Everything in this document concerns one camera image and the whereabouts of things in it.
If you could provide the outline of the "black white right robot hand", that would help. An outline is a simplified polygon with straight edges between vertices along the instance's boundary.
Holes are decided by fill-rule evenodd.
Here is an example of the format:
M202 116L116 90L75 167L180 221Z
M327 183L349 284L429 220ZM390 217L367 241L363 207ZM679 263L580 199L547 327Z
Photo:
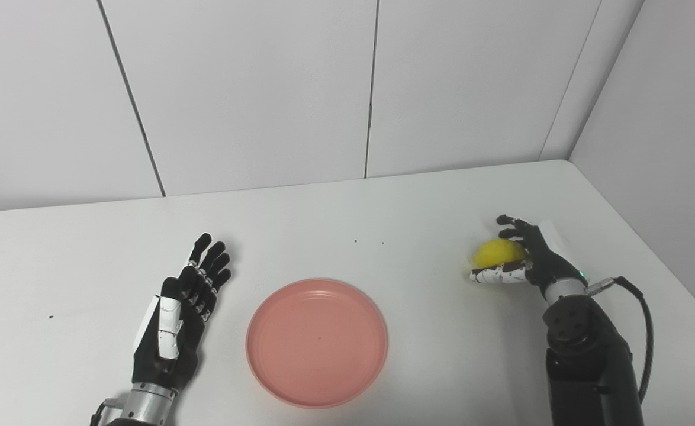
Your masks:
M550 221L538 225L500 215L497 239L480 245L469 273L482 284L532 284L552 304L561 297L586 295L588 283L567 256L564 241Z

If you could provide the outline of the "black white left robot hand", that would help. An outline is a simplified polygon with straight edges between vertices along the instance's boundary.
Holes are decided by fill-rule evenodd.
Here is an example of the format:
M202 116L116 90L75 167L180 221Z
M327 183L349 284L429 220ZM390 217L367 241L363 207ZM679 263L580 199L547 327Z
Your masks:
M200 362L200 343L229 282L231 258L223 241L202 234L177 277L167 277L137 334L131 382L179 393Z

